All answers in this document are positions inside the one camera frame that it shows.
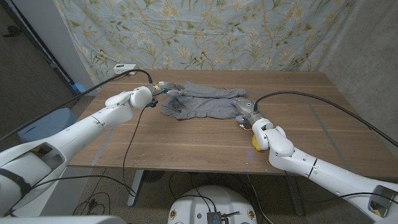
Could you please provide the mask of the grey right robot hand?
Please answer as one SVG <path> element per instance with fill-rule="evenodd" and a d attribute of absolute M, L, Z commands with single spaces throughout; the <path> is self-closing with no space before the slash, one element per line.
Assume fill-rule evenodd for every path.
<path fill-rule="evenodd" d="M 264 118 L 259 112 L 254 111 L 254 103 L 249 100 L 243 98 L 233 100 L 233 105 L 235 105 L 243 119 L 251 125 Z"/>

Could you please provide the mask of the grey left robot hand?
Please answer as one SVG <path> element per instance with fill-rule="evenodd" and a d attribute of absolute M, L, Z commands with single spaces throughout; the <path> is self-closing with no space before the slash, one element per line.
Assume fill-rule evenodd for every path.
<path fill-rule="evenodd" d="M 152 95 L 166 94 L 167 96 L 178 96 L 185 93 L 185 87 L 174 82 L 158 82 L 152 90 Z"/>

